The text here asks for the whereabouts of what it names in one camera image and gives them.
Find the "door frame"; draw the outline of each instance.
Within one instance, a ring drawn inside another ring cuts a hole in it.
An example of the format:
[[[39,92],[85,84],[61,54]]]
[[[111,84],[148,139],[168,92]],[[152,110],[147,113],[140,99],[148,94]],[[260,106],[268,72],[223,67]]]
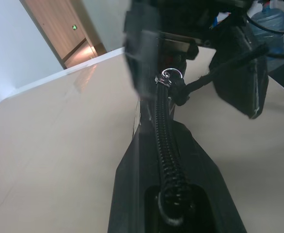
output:
[[[41,27],[41,25],[39,24],[39,22],[37,21],[36,17],[34,16],[34,14],[32,13],[30,7],[27,5],[25,0],[19,0],[20,3],[22,4],[22,6],[25,8],[25,10],[27,11],[28,15],[30,16],[30,18],[32,19],[32,21],[34,22],[34,24],[36,25],[37,29],[39,30],[39,32],[41,33],[42,37],[44,38],[44,40],[46,41],[46,43],[48,44],[49,48],[51,49],[51,51],[53,52],[53,54],[55,55],[55,57],[57,58],[58,62],[60,63],[60,65],[62,66],[63,69],[67,69],[66,65],[64,64],[64,61],[61,59],[61,57],[59,56],[59,54],[57,53],[55,47],[53,46],[53,44],[51,43],[51,41],[49,40],[48,36],[46,35],[45,31],[43,30],[43,28]]]

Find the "black cable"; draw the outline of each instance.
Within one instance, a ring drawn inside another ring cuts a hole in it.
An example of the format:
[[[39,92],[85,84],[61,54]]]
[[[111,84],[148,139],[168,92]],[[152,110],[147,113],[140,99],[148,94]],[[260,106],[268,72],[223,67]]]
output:
[[[156,143],[160,173],[158,207],[170,226],[183,224],[184,211],[191,203],[191,189],[181,166],[169,115],[168,87],[157,84],[155,102]]]
[[[272,58],[279,58],[279,59],[284,59],[284,53],[268,53],[267,54],[268,57],[272,57]]]
[[[227,62],[219,65],[214,70],[211,70],[207,75],[202,76],[200,79],[187,84],[180,92],[179,95],[175,97],[174,102],[178,106],[182,106],[189,99],[188,96],[191,92],[200,89],[201,87],[212,82],[216,77],[220,77],[221,74],[227,72],[230,69],[237,69],[244,66],[251,60],[266,55],[269,51],[267,44],[259,45],[252,51],[245,52],[237,58],[232,58]]]
[[[262,25],[260,25],[259,23],[255,22],[253,19],[251,19],[247,14],[246,14],[246,18],[248,20],[248,22],[250,24],[253,24],[255,27],[261,29],[261,30],[264,30],[266,32],[269,32],[269,33],[273,33],[273,34],[279,34],[279,35],[284,35],[284,31],[276,31],[276,30],[272,30],[272,29],[269,29],[269,28],[266,28]]]

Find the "blue water bottle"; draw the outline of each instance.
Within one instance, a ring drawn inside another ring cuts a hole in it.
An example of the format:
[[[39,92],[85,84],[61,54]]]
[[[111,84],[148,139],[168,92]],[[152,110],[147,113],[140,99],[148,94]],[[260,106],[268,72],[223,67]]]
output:
[[[284,12],[280,9],[271,9],[270,2],[263,4],[263,10],[253,15],[252,19],[265,28],[284,30]],[[282,35],[266,32],[254,25],[251,25],[251,29],[259,42],[266,42],[269,45],[270,52],[283,53]]]

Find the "black device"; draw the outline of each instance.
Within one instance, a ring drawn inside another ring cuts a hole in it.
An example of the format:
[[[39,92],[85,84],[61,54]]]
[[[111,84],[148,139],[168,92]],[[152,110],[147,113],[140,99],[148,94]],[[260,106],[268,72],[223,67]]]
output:
[[[140,125],[115,176],[109,233],[245,233],[221,173],[181,123],[175,104],[213,82],[249,118],[264,106],[266,45],[245,19],[252,0],[133,0],[125,56],[140,95]],[[219,12],[230,16],[211,27]],[[185,85],[186,60],[214,48],[210,73]]]

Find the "metal clip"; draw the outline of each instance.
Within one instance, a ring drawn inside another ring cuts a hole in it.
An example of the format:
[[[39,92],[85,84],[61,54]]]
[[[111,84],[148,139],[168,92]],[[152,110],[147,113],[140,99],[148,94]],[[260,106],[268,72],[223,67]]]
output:
[[[160,78],[158,78],[158,77],[155,78],[156,83],[160,82],[161,84],[163,84],[163,85],[165,85],[167,87],[171,86],[172,82],[169,80],[170,74],[168,73],[168,70],[172,70],[172,71],[178,72],[180,74],[181,79],[183,78],[182,73],[178,69],[168,68],[168,69],[165,69],[165,70],[162,71]]]

